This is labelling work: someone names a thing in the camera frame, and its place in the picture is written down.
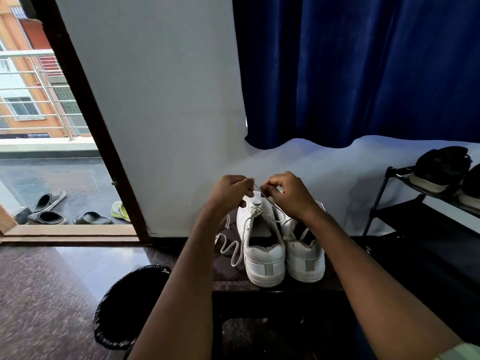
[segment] window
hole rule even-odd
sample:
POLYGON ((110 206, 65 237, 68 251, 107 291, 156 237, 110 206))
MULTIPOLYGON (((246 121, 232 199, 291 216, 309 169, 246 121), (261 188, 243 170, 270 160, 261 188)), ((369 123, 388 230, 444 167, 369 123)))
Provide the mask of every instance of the window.
MULTIPOLYGON (((5 98, 7 102, 14 102, 9 104, 10 109, 14 115, 38 115, 39 111, 37 106, 32 101, 30 97, 11 97, 5 98)), ((22 116, 16 117, 15 120, 45 120, 43 116, 22 116)))

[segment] white wall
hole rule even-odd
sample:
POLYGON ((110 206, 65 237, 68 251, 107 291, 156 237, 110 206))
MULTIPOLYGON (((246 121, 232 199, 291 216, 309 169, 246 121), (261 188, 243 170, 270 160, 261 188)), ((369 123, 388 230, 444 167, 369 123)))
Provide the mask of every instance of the white wall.
MULTIPOLYGON (((300 139, 257 150, 243 139, 231 0, 57 3, 153 236, 187 236, 222 174, 262 182, 285 170, 359 234, 389 165, 452 145, 364 137, 337 150, 300 139)), ((466 146, 479 161, 480 146, 466 146)), ((416 195, 399 183, 386 204, 416 195)))

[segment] floor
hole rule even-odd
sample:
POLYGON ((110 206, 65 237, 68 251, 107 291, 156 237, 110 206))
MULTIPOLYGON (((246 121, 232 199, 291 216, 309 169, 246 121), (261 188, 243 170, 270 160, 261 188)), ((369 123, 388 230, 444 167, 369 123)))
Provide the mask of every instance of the floor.
MULTIPOLYGON (((123 351, 94 340, 92 320, 100 299, 136 268, 173 268, 177 254, 154 248, 0 247, 0 359, 122 359, 123 351)), ((290 308, 295 305, 310 305, 311 316, 285 312, 226 321, 225 358, 337 359, 350 351, 348 306, 316 308, 309 296, 290 308)))
POLYGON ((102 158, 0 159, 0 181, 31 209, 43 194, 65 190, 66 198, 54 210, 69 224, 87 211, 111 217, 112 204, 120 200, 102 158))

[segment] metal railing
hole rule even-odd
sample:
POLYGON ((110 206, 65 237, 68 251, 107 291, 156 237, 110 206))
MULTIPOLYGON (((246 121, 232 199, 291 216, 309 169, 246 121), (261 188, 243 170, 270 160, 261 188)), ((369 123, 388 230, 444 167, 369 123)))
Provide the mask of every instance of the metal railing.
POLYGON ((35 131, 34 134, 38 134, 42 130, 60 129, 69 140, 74 140, 79 135, 89 135, 88 127, 82 118, 79 119, 80 126, 74 122, 73 118, 83 115, 53 50, 1 51, 0 61, 0 119, 8 125, 0 126, 0 134, 13 131, 35 131), (18 106, 20 109, 15 108, 16 104, 23 106, 18 106), (35 106, 38 114, 32 113, 31 104, 35 106), (51 126, 44 126, 49 117, 51 126))

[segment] balcony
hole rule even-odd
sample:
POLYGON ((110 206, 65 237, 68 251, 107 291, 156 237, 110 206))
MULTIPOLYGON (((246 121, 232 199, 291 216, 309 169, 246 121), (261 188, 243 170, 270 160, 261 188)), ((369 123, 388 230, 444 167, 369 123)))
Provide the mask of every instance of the balcony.
POLYGON ((1 51, 0 153, 96 150, 53 50, 1 51))

